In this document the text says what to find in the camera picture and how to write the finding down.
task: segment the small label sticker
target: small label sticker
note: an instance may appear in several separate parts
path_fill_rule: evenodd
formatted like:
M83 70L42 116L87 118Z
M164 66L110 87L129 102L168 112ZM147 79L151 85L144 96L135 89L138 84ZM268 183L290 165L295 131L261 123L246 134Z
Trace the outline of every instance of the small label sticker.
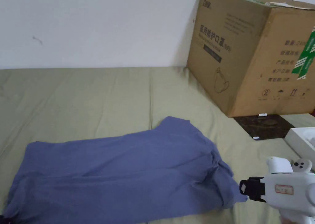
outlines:
M276 193L293 195L294 192L292 186L276 185Z
M245 184L241 185L241 190L242 190L243 193L245 193L245 190L246 190L246 185Z

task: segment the wrinkled fabric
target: wrinkled fabric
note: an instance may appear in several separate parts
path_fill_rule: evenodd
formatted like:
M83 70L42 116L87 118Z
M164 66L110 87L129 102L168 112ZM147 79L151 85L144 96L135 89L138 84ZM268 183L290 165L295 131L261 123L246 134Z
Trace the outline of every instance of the wrinkled fabric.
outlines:
M141 223L246 201L188 120L118 137L27 146L4 210L19 223Z

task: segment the box label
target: box label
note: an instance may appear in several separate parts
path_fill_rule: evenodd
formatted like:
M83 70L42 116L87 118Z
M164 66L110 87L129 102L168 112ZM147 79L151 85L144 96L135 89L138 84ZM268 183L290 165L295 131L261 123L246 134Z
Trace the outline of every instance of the box label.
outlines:
M285 195L293 195L294 190L292 186L276 185L276 193L285 194Z
M315 26L308 39L303 52L301 53L295 67L292 70L293 74L299 74L298 80L305 79L306 73L315 57Z
M204 50L210 54L216 61L221 63L222 57L210 49L207 45L204 45Z

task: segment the green tape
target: green tape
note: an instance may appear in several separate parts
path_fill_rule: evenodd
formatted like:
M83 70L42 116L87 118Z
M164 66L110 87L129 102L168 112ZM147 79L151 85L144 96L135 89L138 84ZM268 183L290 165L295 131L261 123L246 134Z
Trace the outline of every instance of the green tape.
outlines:
M304 50L302 51L295 67L292 70L293 74L299 74L298 80L305 79L306 73L315 57L315 27L308 39Z

